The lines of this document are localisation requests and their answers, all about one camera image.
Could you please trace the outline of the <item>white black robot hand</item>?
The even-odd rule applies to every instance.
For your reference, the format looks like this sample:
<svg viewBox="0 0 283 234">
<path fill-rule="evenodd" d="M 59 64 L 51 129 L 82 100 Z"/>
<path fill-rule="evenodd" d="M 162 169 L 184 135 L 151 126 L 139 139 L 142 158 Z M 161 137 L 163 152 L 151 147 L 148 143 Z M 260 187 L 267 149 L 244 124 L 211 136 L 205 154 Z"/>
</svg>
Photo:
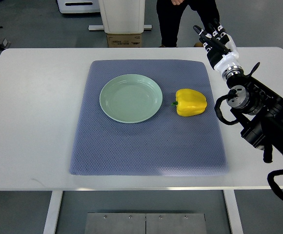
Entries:
<svg viewBox="0 0 283 234">
<path fill-rule="evenodd" d="M 211 67 L 220 73 L 228 67 L 239 65 L 239 52 L 226 30 L 217 19 L 213 19 L 206 29 L 193 26 L 194 31 L 199 35 L 199 41 L 207 52 L 207 58 Z"/>
</svg>

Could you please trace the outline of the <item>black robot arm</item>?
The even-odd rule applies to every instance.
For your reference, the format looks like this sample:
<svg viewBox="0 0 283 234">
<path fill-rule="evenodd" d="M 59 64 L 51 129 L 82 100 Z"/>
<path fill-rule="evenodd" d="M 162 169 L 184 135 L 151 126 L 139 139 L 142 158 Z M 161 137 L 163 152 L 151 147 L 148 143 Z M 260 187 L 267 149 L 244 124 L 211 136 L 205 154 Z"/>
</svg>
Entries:
<svg viewBox="0 0 283 234">
<path fill-rule="evenodd" d="M 216 101 L 214 109 L 219 121 L 241 124 L 241 137 L 263 151 L 265 163 L 272 162 L 273 149 L 283 156 L 283 98 L 251 73 L 244 74 L 238 65 L 228 66 L 221 74 L 230 90 Z M 283 201 L 283 191 L 275 182 L 277 176 L 283 176 L 283 169 L 270 172 L 267 182 Z"/>
</svg>

